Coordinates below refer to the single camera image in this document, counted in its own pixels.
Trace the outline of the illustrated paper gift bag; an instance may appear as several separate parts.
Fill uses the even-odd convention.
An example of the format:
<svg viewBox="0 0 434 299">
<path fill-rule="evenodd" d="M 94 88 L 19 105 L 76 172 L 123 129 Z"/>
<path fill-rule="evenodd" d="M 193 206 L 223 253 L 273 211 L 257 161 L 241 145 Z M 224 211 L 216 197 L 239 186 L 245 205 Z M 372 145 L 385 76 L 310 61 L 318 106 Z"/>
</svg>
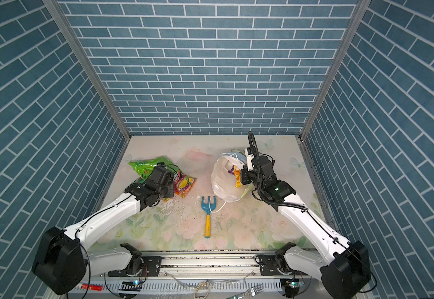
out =
<svg viewBox="0 0 434 299">
<path fill-rule="evenodd" d="M 240 201 L 254 189 L 253 184 L 247 184 L 237 188 L 235 176 L 228 173 L 228 170 L 232 169 L 234 165 L 242 170 L 245 164 L 246 157 L 237 149 L 223 153 L 217 159 L 211 173 L 211 186 L 216 198 L 222 199 L 224 204 L 219 209 L 215 209 L 212 213 L 220 211 L 226 203 Z"/>
</svg>

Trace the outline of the yellow corn chips packet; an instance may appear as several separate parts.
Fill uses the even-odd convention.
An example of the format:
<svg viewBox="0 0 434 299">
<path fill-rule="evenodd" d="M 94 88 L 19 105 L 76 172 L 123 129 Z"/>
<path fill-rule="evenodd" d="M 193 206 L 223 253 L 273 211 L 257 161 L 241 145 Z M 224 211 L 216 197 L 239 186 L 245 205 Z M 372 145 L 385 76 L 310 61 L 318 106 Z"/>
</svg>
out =
<svg viewBox="0 0 434 299">
<path fill-rule="evenodd" d="M 237 167 L 237 166 L 233 166 L 233 173 L 236 179 L 236 187 L 240 188 L 243 186 L 242 182 L 241 182 L 241 170 Z"/>
</svg>

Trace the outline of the lemon fruit candy packet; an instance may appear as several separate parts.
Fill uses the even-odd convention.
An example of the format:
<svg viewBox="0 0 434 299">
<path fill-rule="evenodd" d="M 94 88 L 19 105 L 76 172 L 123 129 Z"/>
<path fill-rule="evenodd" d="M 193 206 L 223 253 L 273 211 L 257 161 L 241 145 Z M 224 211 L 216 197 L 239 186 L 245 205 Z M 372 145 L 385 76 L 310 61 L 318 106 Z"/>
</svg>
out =
<svg viewBox="0 0 434 299">
<path fill-rule="evenodd" d="M 176 174 L 173 180 L 174 194 L 180 196 L 181 198 L 187 197 L 195 183 L 196 178 L 183 173 Z"/>
</svg>

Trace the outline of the teal red snack packet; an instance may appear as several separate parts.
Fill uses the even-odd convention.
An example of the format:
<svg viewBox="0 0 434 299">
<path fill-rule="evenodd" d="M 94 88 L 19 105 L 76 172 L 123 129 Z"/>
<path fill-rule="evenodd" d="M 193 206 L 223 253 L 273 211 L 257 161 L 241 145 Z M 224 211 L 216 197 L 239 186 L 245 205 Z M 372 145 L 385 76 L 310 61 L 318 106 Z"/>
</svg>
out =
<svg viewBox="0 0 434 299">
<path fill-rule="evenodd" d="M 138 179 L 136 179 L 136 180 L 134 180 L 133 182 L 132 182 L 132 184 L 143 184 L 145 182 L 145 179 L 143 179 L 143 178 L 138 178 Z"/>
</svg>

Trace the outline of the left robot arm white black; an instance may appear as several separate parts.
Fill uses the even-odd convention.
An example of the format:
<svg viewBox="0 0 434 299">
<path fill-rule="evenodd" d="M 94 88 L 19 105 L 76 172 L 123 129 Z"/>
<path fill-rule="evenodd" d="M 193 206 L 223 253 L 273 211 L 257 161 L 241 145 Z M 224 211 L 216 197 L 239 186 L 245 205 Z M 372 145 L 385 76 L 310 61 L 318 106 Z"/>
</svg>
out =
<svg viewBox="0 0 434 299">
<path fill-rule="evenodd" d="M 91 277 L 122 271 L 136 276 L 143 271 L 142 253 L 123 243 L 116 249 L 91 254 L 89 249 L 127 218 L 174 196 L 177 172 L 158 163 L 147 179 L 134 181 L 106 207 L 64 229 L 52 227 L 41 237 L 32 272 L 55 294 L 63 295 Z"/>
</svg>

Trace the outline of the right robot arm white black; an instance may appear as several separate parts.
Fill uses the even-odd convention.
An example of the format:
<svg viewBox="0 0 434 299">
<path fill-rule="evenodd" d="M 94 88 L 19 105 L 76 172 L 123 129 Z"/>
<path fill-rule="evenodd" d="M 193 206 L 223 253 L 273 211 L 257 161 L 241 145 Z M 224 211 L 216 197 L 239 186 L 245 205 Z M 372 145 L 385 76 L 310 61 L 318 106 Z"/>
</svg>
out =
<svg viewBox="0 0 434 299">
<path fill-rule="evenodd" d="M 241 183 L 253 184 L 260 200 L 296 225 L 318 251 L 313 254 L 286 244 L 275 253 L 280 271 L 298 270 L 312 276 L 334 299 L 350 299 L 370 282 L 368 249 L 360 241 L 350 242 L 310 210 L 294 188 L 276 177 L 267 156 L 247 154 Z"/>
</svg>

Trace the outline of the green chips bag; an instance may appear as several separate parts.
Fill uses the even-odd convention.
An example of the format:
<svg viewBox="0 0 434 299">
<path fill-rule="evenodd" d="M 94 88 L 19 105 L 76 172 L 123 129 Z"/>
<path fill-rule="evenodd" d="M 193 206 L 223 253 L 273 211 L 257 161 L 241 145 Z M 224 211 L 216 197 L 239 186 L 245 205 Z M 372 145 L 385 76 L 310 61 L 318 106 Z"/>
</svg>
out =
<svg viewBox="0 0 434 299">
<path fill-rule="evenodd" d="M 164 163 L 165 165 L 170 165 L 172 162 L 165 156 L 160 156 L 154 159 L 141 160 L 141 161 L 131 161 L 128 164 L 132 167 L 134 172 L 136 172 L 142 179 L 147 179 L 153 168 L 156 167 L 158 163 Z"/>
</svg>

